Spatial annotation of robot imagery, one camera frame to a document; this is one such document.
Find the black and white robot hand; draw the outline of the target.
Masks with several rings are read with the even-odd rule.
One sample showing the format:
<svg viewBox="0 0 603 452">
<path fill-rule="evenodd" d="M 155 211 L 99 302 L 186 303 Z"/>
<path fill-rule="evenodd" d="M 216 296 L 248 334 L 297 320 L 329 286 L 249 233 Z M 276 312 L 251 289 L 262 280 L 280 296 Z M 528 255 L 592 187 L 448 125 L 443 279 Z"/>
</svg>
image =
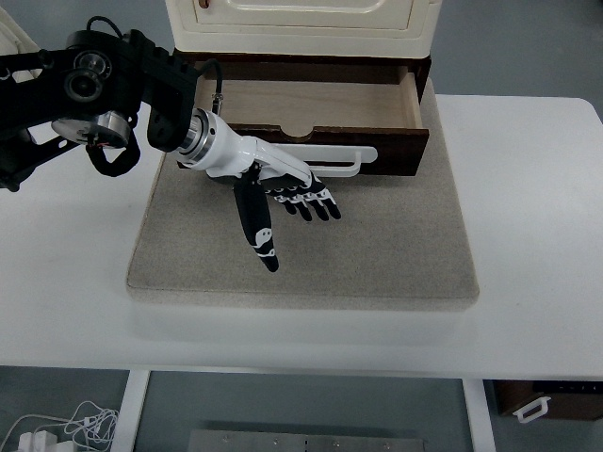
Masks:
<svg viewBox="0 0 603 452">
<path fill-rule="evenodd" d="M 241 136 L 218 115 L 195 109 L 184 143 L 175 151 L 178 163 L 202 170 L 233 188 L 243 233 L 270 272 L 279 268 L 268 197 L 291 215 L 310 221 L 340 219 L 329 191 L 300 159 L 258 137 Z"/>
</svg>

